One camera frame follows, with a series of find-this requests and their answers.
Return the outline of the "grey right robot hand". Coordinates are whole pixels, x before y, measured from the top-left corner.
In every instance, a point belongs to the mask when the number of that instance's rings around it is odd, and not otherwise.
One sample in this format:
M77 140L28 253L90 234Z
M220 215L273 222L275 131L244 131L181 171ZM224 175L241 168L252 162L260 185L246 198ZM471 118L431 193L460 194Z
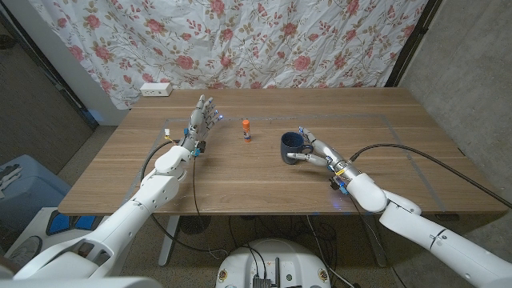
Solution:
M345 160L335 148L316 138L307 128L298 132L286 132L281 138L281 156L284 163L293 165L299 161L326 167L334 173L331 186L347 190L348 185L360 175L360 171Z

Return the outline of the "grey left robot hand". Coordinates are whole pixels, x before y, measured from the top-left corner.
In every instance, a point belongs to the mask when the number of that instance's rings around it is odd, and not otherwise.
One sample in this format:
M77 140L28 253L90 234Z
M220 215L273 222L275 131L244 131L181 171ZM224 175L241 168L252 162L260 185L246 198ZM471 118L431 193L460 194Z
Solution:
M193 155L202 153L206 147L208 133L222 119L223 116L215 108L214 99L202 94L190 115L180 146L188 149Z

